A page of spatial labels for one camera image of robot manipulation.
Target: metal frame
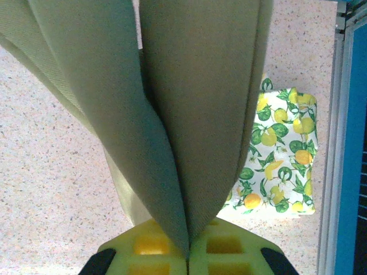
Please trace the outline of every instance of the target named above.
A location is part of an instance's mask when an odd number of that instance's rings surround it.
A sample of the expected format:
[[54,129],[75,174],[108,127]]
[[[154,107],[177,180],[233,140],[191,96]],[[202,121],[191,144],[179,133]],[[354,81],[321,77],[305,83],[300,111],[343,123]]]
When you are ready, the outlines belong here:
[[337,246],[340,246],[340,239],[338,238],[338,229],[340,229],[339,211],[341,210],[341,179],[343,178],[344,152],[346,147],[345,139],[347,134],[353,37],[354,31],[366,23],[366,14],[366,5],[357,10],[347,11],[346,3],[338,4],[337,22],[344,21],[346,24],[338,23],[335,34],[333,84],[329,113],[330,128],[327,145],[328,154],[326,159],[325,189],[323,194],[321,232],[319,239],[319,275],[336,274],[335,272],[339,271],[335,269],[335,265],[337,264]]

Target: lemon pattern cloth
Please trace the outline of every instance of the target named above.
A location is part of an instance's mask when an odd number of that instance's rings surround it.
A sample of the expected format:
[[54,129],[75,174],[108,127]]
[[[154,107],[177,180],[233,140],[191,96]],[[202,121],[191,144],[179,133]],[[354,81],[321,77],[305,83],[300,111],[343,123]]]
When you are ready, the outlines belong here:
[[317,152],[314,96],[273,90],[265,75],[245,166],[219,216],[313,214],[312,165]]

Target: green fabric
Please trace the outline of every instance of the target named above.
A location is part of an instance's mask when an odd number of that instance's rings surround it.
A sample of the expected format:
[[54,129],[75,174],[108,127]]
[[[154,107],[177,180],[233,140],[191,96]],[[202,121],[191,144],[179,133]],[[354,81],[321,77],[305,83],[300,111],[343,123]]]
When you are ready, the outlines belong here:
[[142,2],[141,66],[128,0],[2,0],[0,38],[99,137],[125,213],[187,255],[246,159],[271,2]]

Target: black plastic part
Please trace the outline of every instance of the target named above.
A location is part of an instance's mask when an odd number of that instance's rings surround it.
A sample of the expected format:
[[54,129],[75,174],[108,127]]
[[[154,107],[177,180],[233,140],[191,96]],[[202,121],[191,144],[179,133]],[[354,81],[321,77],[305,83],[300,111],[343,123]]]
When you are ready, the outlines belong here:
[[84,265],[79,275],[106,275],[116,250],[108,248],[94,254]]
[[286,256],[270,248],[262,248],[261,253],[274,275],[299,275]]

